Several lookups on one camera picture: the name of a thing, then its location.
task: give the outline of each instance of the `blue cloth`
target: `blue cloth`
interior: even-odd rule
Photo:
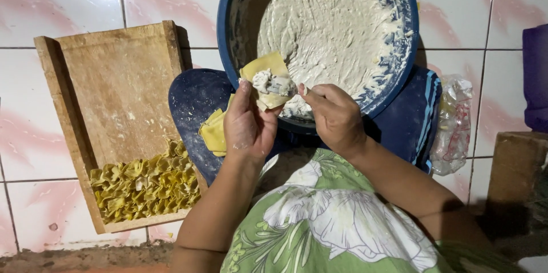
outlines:
[[[198,130],[215,110],[226,110],[234,88],[226,73],[206,68],[178,75],[169,89],[169,108],[188,154],[208,185],[223,162],[211,153]],[[364,117],[368,136],[422,171],[430,172],[430,148],[437,129],[441,86],[436,74],[414,66],[403,89],[375,118]],[[278,153],[298,147],[328,147],[318,136],[305,136],[278,129],[268,161]]]
[[[548,133],[548,25],[523,31],[525,124]]]

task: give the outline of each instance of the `blue plastic bowl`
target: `blue plastic bowl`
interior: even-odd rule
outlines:
[[[403,17],[403,32],[412,30],[413,34],[407,39],[402,39],[401,44],[398,46],[407,49],[409,55],[405,62],[401,59],[396,59],[396,64],[394,64],[394,58],[381,59],[381,64],[384,63],[388,66],[387,73],[393,74],[393,76],[386,81],[385,89],[378,95],[374,95],[373,92],[365,91],[356,99],[362,115],[369,118],[374,118],[394,100],[403,87],[415,60],[416,48],[419,41],[419,11],[417,9],[416,0],[400,1],[401,5],[398,6],[398,12]],[[243,47],[243,45],[239,45],[235,39],[235,32],[238,29],[241,19],[239,11],[241,2],[242,0],[220,0],[217,14],[217,42],[219,44],[219,53],[229,80],[236,89],[238,88],[239,69],[243,68],[245,64],[251,61],[251,59],[242,60],[241,58],[235,59],[233,57],[234,54],[237,53],[238,48]],[[233,10],[236,11],[236,13],[234,13],[235,16],[231,18],[231,11]],[[316,134],[316,126],[313,122],[280,118],[278,123],[281,128],[289,130],[290,132]]]

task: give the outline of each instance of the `purple cloth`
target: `purple cloth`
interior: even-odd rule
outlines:
[[[523,31],[525,124],[548,133],[548,24]]]

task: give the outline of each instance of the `left hand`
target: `left hand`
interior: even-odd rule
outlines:
[[[261,111],[251,101],[251,83],[241,79],[223,122],[226,141],[226,156],[240,156],[264,161],[272,150],[278,115],[283,106]]]

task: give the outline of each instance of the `floor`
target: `floor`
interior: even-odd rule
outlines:
[[[523,122],[524,28],[548,23],[546,0],[418,0],[420,63],[474,86],[469,159],[435,177],[470,205],[487,195],[495,137]],[[138,246],[173,241],[181,222],[118,234],[92,227],[33,37],[60,37],[172,19],[188,31],[192,66],[222,70],[219,0],[0,0],[0,256],[24,249]],[[523,261],[530,272],[548,258]]]

